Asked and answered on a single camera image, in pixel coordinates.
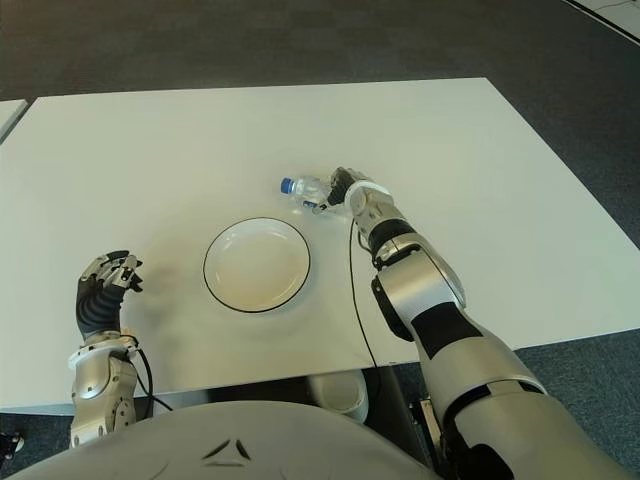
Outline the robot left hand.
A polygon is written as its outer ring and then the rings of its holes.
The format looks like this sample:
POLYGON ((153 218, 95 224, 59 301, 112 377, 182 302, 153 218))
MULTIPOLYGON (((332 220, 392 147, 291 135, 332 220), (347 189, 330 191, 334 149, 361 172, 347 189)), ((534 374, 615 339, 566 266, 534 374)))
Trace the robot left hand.
POLYGON ((127 291, 140 293, 143 264, 129 250, 117 250, 94 259, 77 282, 75 318, 84 340, 120 330, 120 311, 127 291))

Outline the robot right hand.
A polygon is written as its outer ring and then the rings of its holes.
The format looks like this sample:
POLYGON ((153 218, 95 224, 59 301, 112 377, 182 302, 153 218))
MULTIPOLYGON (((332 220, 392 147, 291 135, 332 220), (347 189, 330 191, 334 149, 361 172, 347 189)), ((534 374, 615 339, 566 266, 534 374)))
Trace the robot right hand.
POLYGON ((318 208, 321 211, 326 211, 343 205, 349 188, 356 182, 365 180, 368 180, 368 177, 359 171, 338 167, 330 177, 328 194, 318 205, 318 208))

